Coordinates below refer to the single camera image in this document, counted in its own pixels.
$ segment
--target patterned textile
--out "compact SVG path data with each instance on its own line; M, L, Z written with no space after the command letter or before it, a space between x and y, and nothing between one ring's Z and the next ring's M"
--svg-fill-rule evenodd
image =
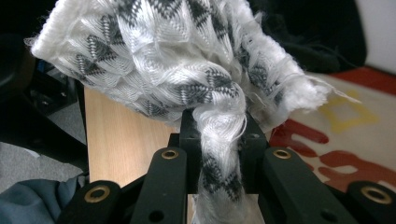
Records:
M267 132L332 90L262 33L245 0L60 0L31 44L37 58L150 118L178 124L195 108L194 223L262 223L239 171L246 110Z

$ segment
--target white knit fabric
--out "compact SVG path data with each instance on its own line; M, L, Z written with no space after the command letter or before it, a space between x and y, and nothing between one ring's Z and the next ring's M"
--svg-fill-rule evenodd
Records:
M60 0L37 58L150 118L201 132L194 223L263 223L244 193L237 141L248 110L266 132L332 90L262 33L245 0Z

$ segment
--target gray fabric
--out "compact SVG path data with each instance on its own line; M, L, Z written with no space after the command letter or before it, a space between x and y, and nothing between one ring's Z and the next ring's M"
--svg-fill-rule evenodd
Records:
M78 141L86 144L78 104L70 105L50 115L49 119ZM79 174L81 170L76 166L61 163L44 155L35 158L22 147L0 142L0 193L23 180L66 181Z
M16 183L0 194L0 223L55 223L81 187L78 176L66 182L36 179Z

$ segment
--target wooden board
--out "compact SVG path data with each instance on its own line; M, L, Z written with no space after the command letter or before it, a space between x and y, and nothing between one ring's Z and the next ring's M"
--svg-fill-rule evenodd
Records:
M154 152L166 147L174 130L85 89L90 180L121 187L144 175Z

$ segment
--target blue cloth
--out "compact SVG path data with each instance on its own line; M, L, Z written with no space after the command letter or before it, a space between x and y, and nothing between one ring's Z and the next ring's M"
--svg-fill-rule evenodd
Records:
M66 182L19 182L0 194L0 224L55 223L80 187L78 176Z

